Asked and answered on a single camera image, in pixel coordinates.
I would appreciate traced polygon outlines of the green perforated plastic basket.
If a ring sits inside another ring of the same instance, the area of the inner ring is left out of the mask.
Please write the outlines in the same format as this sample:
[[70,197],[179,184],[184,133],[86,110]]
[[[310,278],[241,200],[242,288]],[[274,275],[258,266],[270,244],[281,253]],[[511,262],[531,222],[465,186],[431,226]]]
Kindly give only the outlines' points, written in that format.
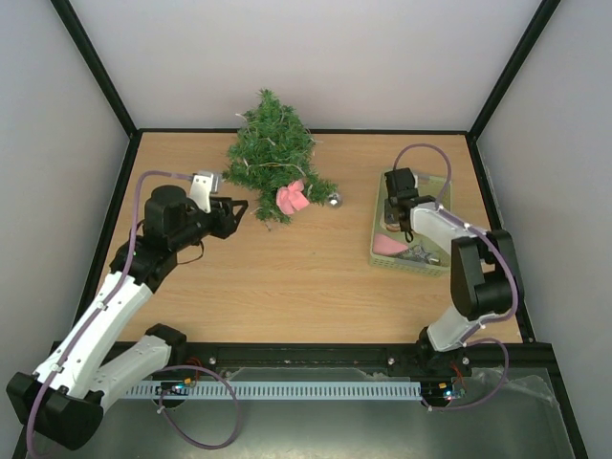
[[379,179],[369,245],[369,264],[393,271],[440,277],[449,274],[450,255],[412,223],[401,223],[389,201],[386,173]]

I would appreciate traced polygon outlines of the pink felt bow ornament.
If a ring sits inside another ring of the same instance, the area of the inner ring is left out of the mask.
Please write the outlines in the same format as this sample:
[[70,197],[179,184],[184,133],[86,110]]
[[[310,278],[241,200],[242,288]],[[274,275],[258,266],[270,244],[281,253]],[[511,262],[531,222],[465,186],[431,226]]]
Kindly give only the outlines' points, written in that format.
[[293,215],[310,205],[310,201],[303,193],[304,183],[302,180],[294,181],[287,186],[282,186],[276,192],[276,205],[284,215]]

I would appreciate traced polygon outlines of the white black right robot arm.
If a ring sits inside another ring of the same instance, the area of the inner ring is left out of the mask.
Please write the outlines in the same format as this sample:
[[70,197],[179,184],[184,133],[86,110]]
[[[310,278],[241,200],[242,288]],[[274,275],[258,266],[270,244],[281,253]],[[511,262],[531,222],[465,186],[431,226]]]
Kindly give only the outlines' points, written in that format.
[[451,305],[425,327],[416,341],[419,367],[430,375],[450,363],[450,352],[463,348],[489,323],[513,317],[522,281],[510,234],[485,231],[448,211],[430,195],[420,195],[408,168],[384,174],[387,202],[405,241],[416,234],[450,257]]

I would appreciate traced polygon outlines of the snowman ornament brown hat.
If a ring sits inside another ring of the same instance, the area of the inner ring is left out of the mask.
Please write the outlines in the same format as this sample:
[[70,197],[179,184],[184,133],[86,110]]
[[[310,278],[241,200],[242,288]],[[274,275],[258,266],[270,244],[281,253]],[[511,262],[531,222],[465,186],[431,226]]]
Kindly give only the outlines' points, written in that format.
[[383,200],[382,226],[390,232],[410,234],[410,206],[406,202],[392,204],[389,199]]

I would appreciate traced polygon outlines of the silver disco ball ornament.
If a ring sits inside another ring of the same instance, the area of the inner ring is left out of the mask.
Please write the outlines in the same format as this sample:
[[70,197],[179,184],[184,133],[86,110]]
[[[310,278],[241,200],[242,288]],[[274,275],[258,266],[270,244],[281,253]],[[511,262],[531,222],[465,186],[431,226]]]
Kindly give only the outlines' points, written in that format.
[[340,208],[343,204],[343,199],[339,193],[332,193],[327,197],[327,204],[330,208]]

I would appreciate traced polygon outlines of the small green christmas tree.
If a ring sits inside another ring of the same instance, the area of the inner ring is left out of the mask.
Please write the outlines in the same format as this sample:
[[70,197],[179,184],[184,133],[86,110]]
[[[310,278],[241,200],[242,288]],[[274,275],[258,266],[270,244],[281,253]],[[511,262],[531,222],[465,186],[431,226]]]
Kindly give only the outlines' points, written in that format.
[[293,106],[267,88],[241,113],[236,141],[226,154],[225,182],[256,194],[255,217],[266,225],[288,225],[310,205],[323,206],[338,185],[313,164],[316,141]]

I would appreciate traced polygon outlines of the clear led string lights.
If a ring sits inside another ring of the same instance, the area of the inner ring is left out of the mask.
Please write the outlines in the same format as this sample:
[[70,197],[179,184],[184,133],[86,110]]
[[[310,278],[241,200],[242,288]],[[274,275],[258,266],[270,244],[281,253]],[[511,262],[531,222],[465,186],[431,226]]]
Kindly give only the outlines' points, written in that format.
[[315,141],[292,106],[275,98],[262,99],[243,118],[245,125],[228,151],[234,164],[248,170],[280,166],[298,177],[312,174]]

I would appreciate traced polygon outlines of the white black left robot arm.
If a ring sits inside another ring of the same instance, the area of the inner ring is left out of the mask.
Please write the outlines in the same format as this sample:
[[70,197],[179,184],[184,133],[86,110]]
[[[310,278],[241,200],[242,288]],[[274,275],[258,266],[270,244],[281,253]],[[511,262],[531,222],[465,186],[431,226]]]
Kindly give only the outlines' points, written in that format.
[[172,185],[154,188],[146,202],[135,204],[136,226],[116,252],[98,295],[47,359],[8,383],[30,456],[39,454],[37,435],[70,450],[82,448],[131,387],[157,372],[190,370],[186,335],[161,323],[111,361],[106,357],[131,317],[177,267],[179,252],[207,236],[228,238],[248,206],[229,197],[194,199]]

